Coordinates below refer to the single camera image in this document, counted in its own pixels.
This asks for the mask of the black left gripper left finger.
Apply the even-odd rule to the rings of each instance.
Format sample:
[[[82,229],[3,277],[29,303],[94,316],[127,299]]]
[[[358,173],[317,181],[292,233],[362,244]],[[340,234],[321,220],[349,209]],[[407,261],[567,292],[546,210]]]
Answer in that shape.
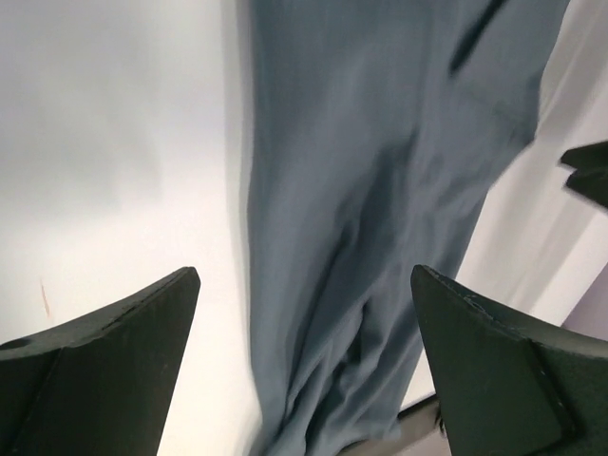
[[[200,291],[184,267],[1,346],[1,452],[157,454]]]

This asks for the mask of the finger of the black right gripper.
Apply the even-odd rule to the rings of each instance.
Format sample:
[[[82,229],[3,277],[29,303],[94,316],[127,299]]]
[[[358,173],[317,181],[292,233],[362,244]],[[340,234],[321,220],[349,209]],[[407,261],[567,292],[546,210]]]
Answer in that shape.
[[[560,163],[572,169],[565,187],[586,200],[608,205],[608,142],[595,142],[571,148]]]

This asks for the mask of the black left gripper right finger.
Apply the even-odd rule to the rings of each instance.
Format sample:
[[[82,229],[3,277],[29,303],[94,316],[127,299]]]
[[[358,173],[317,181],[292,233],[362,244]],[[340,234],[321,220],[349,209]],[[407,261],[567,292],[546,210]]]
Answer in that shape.
[[[427,266],[413,303],[454,455],[607,453],[607,344]]]

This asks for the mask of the grey blue t shirt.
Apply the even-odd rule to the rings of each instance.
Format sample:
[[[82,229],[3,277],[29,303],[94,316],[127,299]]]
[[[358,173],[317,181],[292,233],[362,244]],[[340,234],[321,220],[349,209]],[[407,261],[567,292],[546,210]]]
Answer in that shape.
[[[255,455],[397,431],[423,344],[409,278],[455,276],[534,139],[563,1],[251,1]]]

